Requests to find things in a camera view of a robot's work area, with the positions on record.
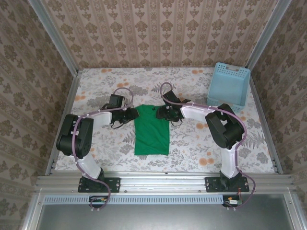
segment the aluminum frame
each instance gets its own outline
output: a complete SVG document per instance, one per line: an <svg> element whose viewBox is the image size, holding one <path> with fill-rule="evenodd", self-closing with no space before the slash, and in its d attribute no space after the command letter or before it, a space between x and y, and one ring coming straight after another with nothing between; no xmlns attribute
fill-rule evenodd
<svg viewBox="0 0 307 230"><path fill-rule="evenodd" d="M59 123L57 135L56 135L55 141L53 143L53 147L52 147L52 150L51 150L51 154L50 154L50 158L49 158L49 161L48 161L48 165L47 165L47 168L46 168L45 175L49 175L51 173L55 159L57 159L57 157L59 155L59 151L57 150L56 143L57 143L57 139L58 139L58 136L59 136L60 128L63 124L65 116L71 112L73 102L74 102L74 99L76 97L76 93L77 93L78 86L79 86L79 83L80 83L80 78L81 78L82 72L83 72L82 70L79 71L78 75L75 78L72 79L71 88L70 88L68 96L67 96L66 104L65 104L65 107L64 107L64 110L63 110L61 121Z"/></svg>
<svg viewBox="0 0 307 230"><path fill-rule="evenodd" d="M273 35L276 27L278 26L279 22L281 21L285 11L288 9L291 0L282 0L278 1L272 15L270 16L267 24L265 25L259 40L255 48L253 49L249 59L247 61L246 67L252 71L255 67L258 59L260 58L265 46L269 42L271 36Z"/></svg>
<svg viewBox="0 0 307 230"><path fill-rule="evenodd" d="M73 105L73 101L79 86L82 71L73 79L69 96L64 108L61 124L64 117L68 114ZM267 126L264 113L262 111L260 101L256 92L255 85L250 79L251 90L255 99L257 111L263 127L263 132L268 143L270 153L273 154L273 163L278 173L249 173L256 181L255 194L283 194L287 202L287 208L291 217L295 230L306 228L306 219L303 215L302 208L295 194L295 187L291 179L291 175L282 174L282 168L272 142L269 128ZM33 199L30 203L23 230L35 230L41 215L43 201L47 195L70 195L79 196L77 192L78 183L81 173L78 171L55 171L55 160L59 151L54 147L46 170L46 176L40 176L36 182ZM165 196L165 195L225 195L231 193L207 193L204 178L207 176L219 176L218 173L184 173L184 172L106 172L106 177L120 177L121 189L118 194L112 196L135 196L142 197L147 195ZM106 193L95 193L89 195L103 195Z"/></svg>
<svg viewBox="0 0 307 230"><path fill-rule="evenodd" d="M65 44L61 35L58 33L56 27L54 26L50 16L48 15L48 11L46 10L44 4L40 0L29 0L29 2L33 10L37 14L39 20L43 24L45 30L49 34L53 44L56 46L57 50L62 56L71 74L73 75L73 77L76 77L77 72L78 72L78 64L72 57L70 51L68 50L69 46Z"/></svg>

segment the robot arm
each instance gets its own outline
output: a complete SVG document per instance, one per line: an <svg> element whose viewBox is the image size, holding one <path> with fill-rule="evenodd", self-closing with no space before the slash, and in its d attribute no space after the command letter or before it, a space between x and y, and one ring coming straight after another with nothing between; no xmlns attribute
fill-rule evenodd
<svg viewBox="0 0 307 230"><path fill-rule="evenodd" d="M107 108L120 108L122 104L122 99L120 97L121 96L112 94ZM160 107L157 111L157 118L174 122L184 118L195 119L203 123L207 122L212 138L215 143L222 148L222 168L220 177L219 179L213 178L212 183L209 183L211 187L207 187L207 192L217 192L217 188L219 189L218 191L236 192L239 183L243 182L243 184L245 184L247 182L247 179L245 177L243 178L237 169L234 147L234 145L242 139L242 135L244 134L242 125L235 118L226 113L196 106L194 103L190 102L190 100L181 102L172 91L164 94L164 97L169 101L184 103L185 105L172 105L165 101L166 105ZM223 104L218 108L234 114L227 104ZM115 121L125 124L138 116L138 112L133 108L119 109L112 112L104 112L102 108L100 113L95 116L83 118L78 127L75 139L75 150L78 158L76 163L78 163L81 169L94 179L106 181L102 168L95 163L92 155L89 154L92 144L93 129L113 124ZM77 119L77 115L67 115L65 117L57 140L57 149L70 157L73 157L71 143L74 124ZM95 182L91 182L86 190L88 190L89 187L92 188L94 184Z"/></svg>
<svg viewBox="0 0 307 230"><path fill-rule="evenodd" d="M231 110L230 107L226 104L223 105L221 108L224 110L226 109L228 111ZM218 117L220 113L215 112L213 109L204 109L194 106L193 103L187 103L187 105L183 105L180 111L184 118L190 118L203 123L208 123L212 138L214 139L215 143L221 147L221 172L229 179L235 177L239 173L238 169L236 168L235 147L228 143L228 139L225 132L230 130L230 132L233 133L236 131L237 128L238 133L234 133L233 135L236 135L236 141L240 141L240 137L242 137L242 134L244 133L243 128L241 128L236 121L234 124L232 123L231 125L227 123L228 127L225 128L225 126L222 124Z"/></svg>

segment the metal plate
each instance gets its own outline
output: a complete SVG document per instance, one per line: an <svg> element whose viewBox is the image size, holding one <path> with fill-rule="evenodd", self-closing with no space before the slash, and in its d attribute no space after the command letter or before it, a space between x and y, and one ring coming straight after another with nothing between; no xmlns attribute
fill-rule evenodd
<svg viewBox="0 0 307 230"><path fill-rule="evenodd" d="M294 191L291 175L277 173L249 173L257 185L256 194L285 194ZM206 193L206 177L218 177L218 173L161 173L161 172L106 172L105 177L120 177L120 191L127 195L197 195ZM66 171L52 176L38 177L35 193L50 195L71 195L77 193L80 172Z"/></svg>
<svg viewBox="0 0 307 230"><path fill-rule="evenodd" d="M112 193L119 193L120 178L119 177L107 177L104 181L109 185ZM79 193L107 193L107 188L97 182L91 181L85 177L81 177L78 186Z"/></svg>
<svg viewBox="0 0 307 230"><path fill-rule="evenodd" d="M228 190L221 184L221 178L217 177L206 177L206 191L207 193L218 193L218 192L230 192L236 193L240 189L241 192L249 192L248 180L242 176L236 180L236 184L229 187Z"/></svg>

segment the metal rail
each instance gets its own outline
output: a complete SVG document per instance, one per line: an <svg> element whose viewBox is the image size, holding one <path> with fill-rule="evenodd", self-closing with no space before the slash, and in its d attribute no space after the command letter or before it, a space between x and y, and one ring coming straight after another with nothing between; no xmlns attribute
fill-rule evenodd
<svg viewBox="0 0 307 230"><path fill-rule="evenodd" d="M290 175L276 173L250 173L256 181L256 194L286 194L294 192ZM207 193L205 177L219 176L218 173L143 173L143 172L107 172L106 177L120 177L119 194L127 195L199 195L199 194L229 194ZM37 180L35 193L71 195L78 194L78 184L81 173L56 173L52 176L41 176Z"/></svg>
<svg viewBox="0 0 307 230"><path fill-rule="evenodd" d="M78 72L78 64L71 55L71 49L65 44L65 41L61 37L60 31L58 31L55 27L50 15L48 14L48 10L43 4L43 1L29 0L29 3L43 24L44 29L49 34L53 44L56 46L72 76L76 77Z"/></svg>
<svg viewBox="0 0 307 230"><path fill-rule="evenodd" d="M77 90L78 90L81 75L82 75L82 71L79 71L78 75L75 78L72 79L71 88L69 90L68 97L67 97L67 100L66 100L66 104L65 104L63 114L62 114L62 117L61 117L61 121L59 123L57 135L56 135L55 141L53 143L53 147L52 147L52 150L51 150L51 155L50 155L50 158L49 158L49 162L48 162L48 165L47 165L47 168L46 168L45 175L50 174L51 170L54 167L53 164L55 163L55 160L58 158L59 151L57 150L57 146L56 146L57 138L59 136L59 132L61 130L60 128L61 128L61 126L64 122L65 116L71 112L72 105L73 105L73 102L74 102L74 99L76 97L76 93L77 93Z"/></svg>
<svg viewBox="0 0 307 230"><path fill-rule="evenodd" d="M253 97L254 97L256 109L257 109L257 112L258 112L258 115L259 115L263 134L264 134L264 137L265 137L265 141L267 142L267 146L268 146L270 155L271 155L271 157L273 157L273 160L272 160L273 166L276 167L277 172L279 174L283 174L283 169L282 169L282 166L280 164L280 161L279 161L279 158L278 158L278 155L277 155L277 152L276 152L276 148L275 148L274 143L273 143L273 139L272 139L272 136L271 136L271 133L270 133L270 129L269 129L267 120L265 119L265 115L264 115L263 109L261 107L260 99L258 97L256 86L254 84L253 78L250 78L249 84L250 84L251 92L252 92Z"/></svg>

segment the black cable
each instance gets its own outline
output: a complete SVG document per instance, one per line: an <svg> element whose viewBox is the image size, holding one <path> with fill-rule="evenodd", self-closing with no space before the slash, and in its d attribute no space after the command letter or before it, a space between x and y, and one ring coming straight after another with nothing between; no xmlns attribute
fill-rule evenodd
<svg viewBox="0 0 307 230"><path fill-rule="evenodd" d="M117 128L122 127L124 124L125 124L125 123L121 124L120 126L117 126L117 127L113 128L113 125L114 125L114 123L113 123L113 124L111 125L111 128L112 128L112 129L117 129Z"/></svg>
<svg viewBox="0 0 307 230"><path fill-rule="evenodd" d="M104 104L104 106L101 107L101 109L106 108L108 105L110 105L109 103Z"/></svg>
<svg viewBox="0 0 307 230"><path fill-rule="evenodd" d="M172 121L172 120L170 120L170 122L171 122L171 124L172 124L174 127L178 127L178 126L181 126L181 125L182 125L182 119L179 118L179 120L181 121L181 123L180 123L180 125L177 125L177 126L175 126L175 125L173 124L173 121Z"/></svg>

